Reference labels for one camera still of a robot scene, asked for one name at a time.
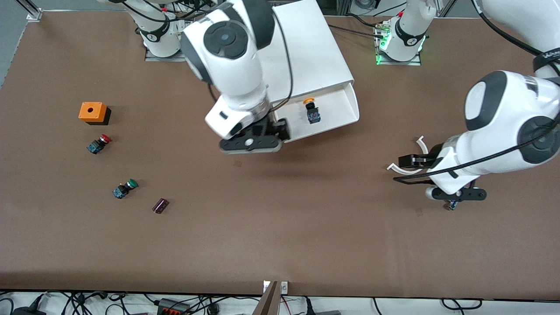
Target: red cable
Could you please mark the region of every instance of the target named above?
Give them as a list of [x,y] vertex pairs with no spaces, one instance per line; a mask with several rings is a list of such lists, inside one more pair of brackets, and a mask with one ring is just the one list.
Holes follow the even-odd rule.
[[282,297],[282,301],[284,301],[284,305],[286,306],[286,309],[288,310],[288,314],[292,315],[292,312],[290,311],[290,307],[288,306],[288,301],[286,301],[286,299],[284,297]]

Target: white box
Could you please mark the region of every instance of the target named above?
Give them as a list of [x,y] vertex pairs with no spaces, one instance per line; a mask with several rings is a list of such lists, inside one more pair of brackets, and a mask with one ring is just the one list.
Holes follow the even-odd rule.
[[[274,7],[284,29],[293,70],[291,100],[274,112],[286,118],[294,141],[358,121],[360,112],[354,78],[315,0]],[[270,100],[277,104],[290,90],[290,75],[282,34],[277,25],[272,42],[259,50]],[[310,124],[303,104],[315,98],[321,121]]]

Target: brown tabletop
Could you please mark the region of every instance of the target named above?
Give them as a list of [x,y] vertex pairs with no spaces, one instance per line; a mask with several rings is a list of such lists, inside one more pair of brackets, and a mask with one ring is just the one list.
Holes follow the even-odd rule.
[[[385,169],[420,135],[464,132],[484,75],[531,74],[480,20],[434,20],[421,67],[376,66],[370,38],[333,30],[360,120],[265,155],[222,154],[205,84],[144,62],[134,28],[122,12],[28,25],[0,91],[0,288],[257,294],[288,280],[292,295],[560,298],[559,159],[483,176],[487,200],[454,212]],[[108,105],[110,124],[78,120],[83,101]],[[101,133],[114,142],[93,155]],[[140,187],[117,200],[128,178]]]

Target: orange push button box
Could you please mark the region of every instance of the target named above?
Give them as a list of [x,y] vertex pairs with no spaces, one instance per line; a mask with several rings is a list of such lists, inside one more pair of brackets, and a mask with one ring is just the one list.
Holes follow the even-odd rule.
[[111,110],[100,101],[85,101],[80,108],[78,118],[88,124],[108,125]]

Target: gray floor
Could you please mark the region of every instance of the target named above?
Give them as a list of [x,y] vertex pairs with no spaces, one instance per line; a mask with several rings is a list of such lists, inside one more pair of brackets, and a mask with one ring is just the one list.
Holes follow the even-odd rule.
[[[401,0],[382,0],[382,5],[389,6]],[[45,10],[114,10],[112,6],[97,0],[34,0]],[[0,87],[12,62],[17,43],[26,25],[27,12],[15,0],[0,0]],[[458,0],[448,17],[476,17],[477,14],[470,0]]]

